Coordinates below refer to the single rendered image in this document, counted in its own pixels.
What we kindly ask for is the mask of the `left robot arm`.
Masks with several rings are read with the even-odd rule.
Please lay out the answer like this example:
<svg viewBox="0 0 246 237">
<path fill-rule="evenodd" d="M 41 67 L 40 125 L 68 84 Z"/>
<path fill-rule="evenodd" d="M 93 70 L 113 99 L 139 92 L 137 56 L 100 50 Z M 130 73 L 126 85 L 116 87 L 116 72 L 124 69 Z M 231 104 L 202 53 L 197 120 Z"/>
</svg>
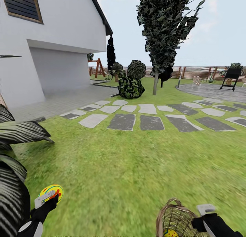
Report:
<svg viewBox="0 0 246 237">
<path fill-rule="evenodd" d="M 18 237 L 41 237 L 43 233 L 43 222 L 48 213 L 54 210 L 57 206 L 57 194 L 54 198 L 44 202 L 47 198 L 55 194 L 55 190 L 49 191 L 46 194 L 35 199 L 35 208 L 30 211 L 31 218 L 20 228 Z"/>
</svg>

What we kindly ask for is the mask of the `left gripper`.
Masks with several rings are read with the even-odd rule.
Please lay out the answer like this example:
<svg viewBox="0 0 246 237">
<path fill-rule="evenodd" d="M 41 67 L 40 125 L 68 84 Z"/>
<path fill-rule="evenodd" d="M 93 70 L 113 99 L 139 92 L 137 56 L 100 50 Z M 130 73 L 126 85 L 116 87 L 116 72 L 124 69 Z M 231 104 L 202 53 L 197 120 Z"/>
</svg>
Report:
<svg viewBox="0 0 246 237">
<path fill-rule="evenodd" d="M 54 198 L 46 201 L 45 204 L 43 204 L 43 206 L 41 206 L 40 208 L 32 209 L 30 211 L 30 216 L 32 217 L 34 214 L 36 214 L 38 212 L 42 212 L 45 214 L 45 217 L 47 217 L 48 213 L 56 208 L 56 206 L 57 206 L 56 203 L 58 202 L 58 197 L 59 197 L 59 195 L 57 194 Z"/>
</svg>

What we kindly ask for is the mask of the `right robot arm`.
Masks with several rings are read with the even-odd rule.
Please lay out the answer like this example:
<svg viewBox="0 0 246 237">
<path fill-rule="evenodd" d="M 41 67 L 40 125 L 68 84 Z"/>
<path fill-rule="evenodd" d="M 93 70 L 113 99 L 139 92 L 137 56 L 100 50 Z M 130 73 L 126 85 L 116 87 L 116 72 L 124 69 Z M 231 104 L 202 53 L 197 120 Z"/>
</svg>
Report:
<svg viewBox="0 0 246 237">
<path fill-rule="evenodd" d="M 207 213 L 215 211 L 215 206 L 212 204 L 197 205 L 197 210 L 200 213 L 200 218 L 193 218 L 191 225 L 198 232 L 208 232 L 210 237 L 243 237 L 239 231 L 233 231 L 224 220 L 217 216 L 217 213 Z"/>
</svg>

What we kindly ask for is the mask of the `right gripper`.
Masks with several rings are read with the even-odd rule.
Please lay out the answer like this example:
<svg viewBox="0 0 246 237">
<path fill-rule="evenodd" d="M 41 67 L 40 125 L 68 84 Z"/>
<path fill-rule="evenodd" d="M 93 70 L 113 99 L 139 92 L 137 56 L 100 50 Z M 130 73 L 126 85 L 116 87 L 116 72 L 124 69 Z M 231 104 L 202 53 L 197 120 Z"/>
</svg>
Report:
<svg viewBox="0 0 246 237">
<path fill-rule="evenodd" d="M 193 221 L 191 221 L 191 225 L 194 229 L 197 229 L 198 232 L 204 233 L 207 232 L 205 225 L 203 223 L 203 219 L 205 216 L 202 216 L 200 218 L 193 218 Z"/>
</svg>

